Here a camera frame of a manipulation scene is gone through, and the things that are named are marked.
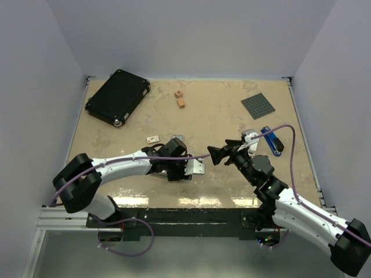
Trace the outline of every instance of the white wall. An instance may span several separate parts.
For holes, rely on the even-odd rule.
[[[0,1],[0,277],[19,277],[83,94],[45,0]]]
[[[326,203],[371,232],[371,1],[338,0],[294,76]],[[371,261],[360,277],[371,276]]]
[[[292,76],[335,0],[48,0],[84,73]]]

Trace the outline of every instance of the wooden block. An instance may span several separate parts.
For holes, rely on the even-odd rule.
[[[175,92],[174,95],[175,95],[176,98],[183,97],[183,93],[182,93],[181,91],[177,91],[177,92]]]
[[[180,108],[180,109],[186,107],[186,106],[185,106],[186,104],[184,103],[184,100],[183,100],[182,97],[177,98],[176,101],[178,102],[178,105],[179,105],[179,108]]]

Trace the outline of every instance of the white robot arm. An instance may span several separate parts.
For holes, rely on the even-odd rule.
[[[241,140],[226,140],[227,145],[222,148],[208,146],[214,165],[228,157],[225,165],[234,164],[250,185],[256,187],[254,193],[262,205],[259,219],[250,221],[258,223],[258,230],[272,225],[292,230],[327,253],[340,270],[356,276],[371,254],[371,240],[364,224],[357,219],[350,222],[332,215],[299,197],[273,175],[274,168],[267,156],[251,158],[255,151],[243,147],[259,139],[256,137],[249,138],[244,131]]]
[[[205,173],[205,165],[202,158],[187,154],[181,140],[173,138],[166,145],[110,159],[90,159],[82,153],[54,178],[53,185],[68,213],[83,210],[110,222],[120,220],[121,213],[113,198],[97,193],[98,187],[131,175],[158,173],[168,181],[191,180],[193,174]]]

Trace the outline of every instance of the wooden tabletop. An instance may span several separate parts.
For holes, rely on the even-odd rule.
[[[105,80],[90,81],[85,102]],[[286,81],[246,80],[153,80],[151,91],[119,129],[110,126],[82,109],[71,147],[71,160],[79,153],[90,158],[110,158],[136,152],[148,146],[146,138],[159,135],[167,143],[172,134],[182,134],[188,153],[208,153],[206,147],[222,147],[225,139],[240,139],[241,132],[263,126],[270,128],[288,123],[297,131],[294,177],[298,192],[320,206],[314,176],[301,136],[291,95]],[[174,93],[182,91],[185,108],[179,109]],[[275,112],[254,120],[241,100],[263,93]],[[289,159],[290,129],[275,132],[285,145],[275,157],[265,139],[259,141],[257,154],[268,155],[274,174],[291,186]],[[214,166],[205,159],[205,175],[193,175],[191,181],[167,182],[152,177],[128,177],[99,188],[112,196],[121,207],[257,207],[252,187],[235,166]]]

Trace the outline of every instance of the blue stapler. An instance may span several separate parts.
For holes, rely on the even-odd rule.
[[[270,131],[271,129],[269,126],[264,126],[261,129],[261,133],[265,133],[267,131]],[[283,143],[276,137],[276,135],[271,132],[270,134],[264,135],[265,140],[268,143],[268,146],[271,148],[272,153],[275,156],[280,156],[285,146],[283,146]]]

